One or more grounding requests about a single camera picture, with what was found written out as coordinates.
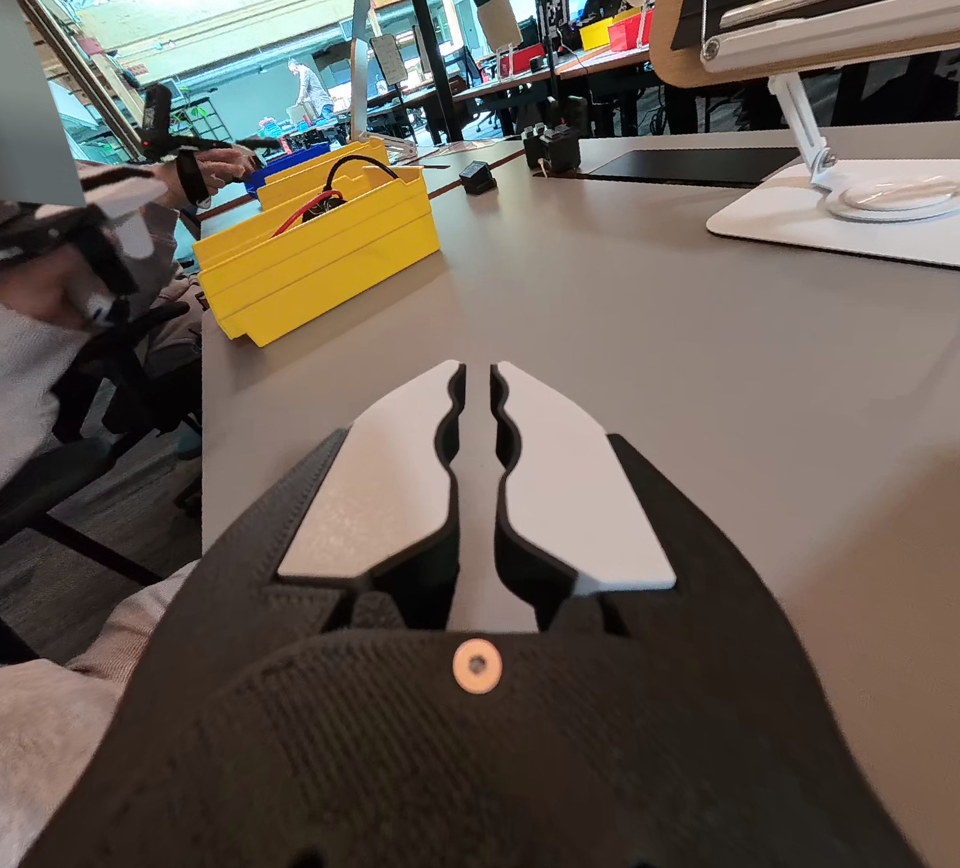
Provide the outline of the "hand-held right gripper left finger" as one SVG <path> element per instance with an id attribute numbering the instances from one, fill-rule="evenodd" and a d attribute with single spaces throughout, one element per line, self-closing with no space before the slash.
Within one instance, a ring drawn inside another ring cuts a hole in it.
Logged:
<path id="1" fill-rule="evenodd" d="M 459 451 L 466 366 L 447 359 L 349 427 L 277 575 L 380 591 L 451 591 L 459 570 Z"/>

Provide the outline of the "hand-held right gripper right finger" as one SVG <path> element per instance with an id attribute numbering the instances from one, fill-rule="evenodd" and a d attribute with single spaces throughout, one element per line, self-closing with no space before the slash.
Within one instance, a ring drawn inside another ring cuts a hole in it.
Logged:
<path id="1" fill-rule="evenodd" d="M 498 492 L 496 566 L 503 583 L 562 598 L 672 589 L 677 580 L 606 430 L 558 390 L 508 361 L 490 368 Z"/>

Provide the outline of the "yellow plastic bin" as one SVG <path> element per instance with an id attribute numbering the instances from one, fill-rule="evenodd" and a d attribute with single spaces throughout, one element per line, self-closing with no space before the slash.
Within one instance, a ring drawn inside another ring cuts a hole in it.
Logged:
<path id="1" fill-rule="evenodd" d="M 264 347 L 440 250 L 421 166 L 349 155 L 321 189 L 194 246 L 222 332 Z"/>
<path id="2" fill-rule="evenodd" d="M 260 210 L 266 212 L 304 194 L 307 190 L 321 189 L 326 183 L 331 166 L 351 154 L 372 157 L 385 164 L 389 162 L 387 143 L 378 136 L 370 136 L 364 142 L 348 142 L 343 147 L 331 149 L 329 154 L 313 162 L 294 168 L 286 177 L 270 179 L 259 190 L 256 197 Z"/>

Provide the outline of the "person's left forearm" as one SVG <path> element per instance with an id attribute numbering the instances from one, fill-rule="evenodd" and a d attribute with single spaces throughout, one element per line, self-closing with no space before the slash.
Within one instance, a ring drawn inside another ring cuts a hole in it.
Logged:
<path id="1" fill-rule="evenodd" d="M 59 411 L 54 384 L 89 339 L 1 309 L 1 483 L 5 485 L 48 438 Z"/>

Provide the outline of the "person's left hand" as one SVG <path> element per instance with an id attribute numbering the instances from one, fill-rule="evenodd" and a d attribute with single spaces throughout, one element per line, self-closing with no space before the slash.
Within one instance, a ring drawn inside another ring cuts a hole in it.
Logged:
<path id="1" fill-rule="evenodd" d="M 89 325 L 74 303 L 71 290 L 93 279 L 82 254 L 65 245 L 35 258 L 1 269 L 1 306 L 21 316 L 66 330 Z"/>

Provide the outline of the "black office chair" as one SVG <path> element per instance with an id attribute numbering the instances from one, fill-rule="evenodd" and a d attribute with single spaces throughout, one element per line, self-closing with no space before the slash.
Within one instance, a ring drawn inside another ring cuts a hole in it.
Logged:
<path id="1" fill-rule="evenodd" d="M 182 426 L 201 437 L 200 360 L 161 374 L 145 367 L 146 344 L 154 331 L 187 312 L 183 302 L 166 303 L 93 336 L 54 385 L 59 411 L 52 429 L 55 441 L 66 445 L 85 440 L 83 426 L 102 382 L 114 389 L 101 420 L 113 460 L 150 435 L 168 434 Z"/>

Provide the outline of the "blue plastic bin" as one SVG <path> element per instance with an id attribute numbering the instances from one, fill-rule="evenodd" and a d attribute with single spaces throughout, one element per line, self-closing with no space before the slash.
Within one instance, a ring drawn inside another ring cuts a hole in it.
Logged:
<path id="1" fill-rule="evenodd" d="M 275 177 L 286 177 L 294 168 L 305 165 L 317 160 L 323 155 L 330 153 L 330 144 L 320 142 L 304 149 L 294 150 L 290 154 L 282 154 L 273 160 L 261 165 L 244 180 L 246 194 L 249 197 L 257 197 L 267 182 Z"/>

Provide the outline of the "black desk mat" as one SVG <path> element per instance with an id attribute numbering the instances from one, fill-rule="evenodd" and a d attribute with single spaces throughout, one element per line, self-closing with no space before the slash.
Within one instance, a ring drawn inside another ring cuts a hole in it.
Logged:
<path id="1" fill-rule="evenodd" d="M 799 155 L 786 147 L 631 150 L 585 178 L 601 181 L 750 190 Z"/>

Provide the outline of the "black charger block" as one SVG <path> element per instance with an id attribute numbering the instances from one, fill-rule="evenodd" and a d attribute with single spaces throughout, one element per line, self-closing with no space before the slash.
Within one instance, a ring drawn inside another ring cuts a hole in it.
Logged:
<path id="1" fill-rule="evenodd" d="M 581 141 L 592 132 L 590 104 L 582 95 L 548 96 L 540 119 L 520 133 L 528 169 L 546 177 L 564 175 L 581 165 Z"/>

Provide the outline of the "silver computer monitor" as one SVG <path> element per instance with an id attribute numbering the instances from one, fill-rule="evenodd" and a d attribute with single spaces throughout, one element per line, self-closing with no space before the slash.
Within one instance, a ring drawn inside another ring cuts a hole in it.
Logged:
<path id="1" fill-rule="evenodd" d="M 369 32 L 367 20 L 371 0 L 354 0 L 350 43 L 350 117 L 349 139 L 365 142 L 368 136 Z"/>

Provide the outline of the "white screen stand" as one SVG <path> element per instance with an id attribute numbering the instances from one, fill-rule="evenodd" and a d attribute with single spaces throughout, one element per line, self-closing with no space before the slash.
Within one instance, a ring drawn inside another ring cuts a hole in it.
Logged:
<path id="1" fill-rule="evenodd" d="M 957 159 L 839 160 L 798 72 L 771 76 L 768 88 L 802 163 L 714 214 L 711 235 L 958 269 Z"/>

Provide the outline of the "black steel column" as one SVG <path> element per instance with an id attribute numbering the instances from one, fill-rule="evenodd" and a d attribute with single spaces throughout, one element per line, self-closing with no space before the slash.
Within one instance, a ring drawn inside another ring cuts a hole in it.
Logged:
<path id="1" fill-rule="evenodd" d="M 416 26 L 419 28 L 422 36 L 423 53 L 427 57 L 430 72 L 433 78 L 433 85 L 437 93 L 438 106 L 441 113 L 444 127 L 448 135 L 449 142 L 462 141 L 462 127 L 459 123 L 456 108 L 454 105 L 450 82 L 444 59 L 439 51 L 436 33 L 430 15 L 428 0 L 411 0 Z"/>

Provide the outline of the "red plastic bin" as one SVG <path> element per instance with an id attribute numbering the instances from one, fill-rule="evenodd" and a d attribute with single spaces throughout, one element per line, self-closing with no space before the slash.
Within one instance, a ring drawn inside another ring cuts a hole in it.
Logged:
<path id="1" fill-rule="evenodd" d="M 653 6 L 632 8 L 612 19 L 607 27 L 608 46 L 614 52 L 627 52 L 649 45 Z"/>

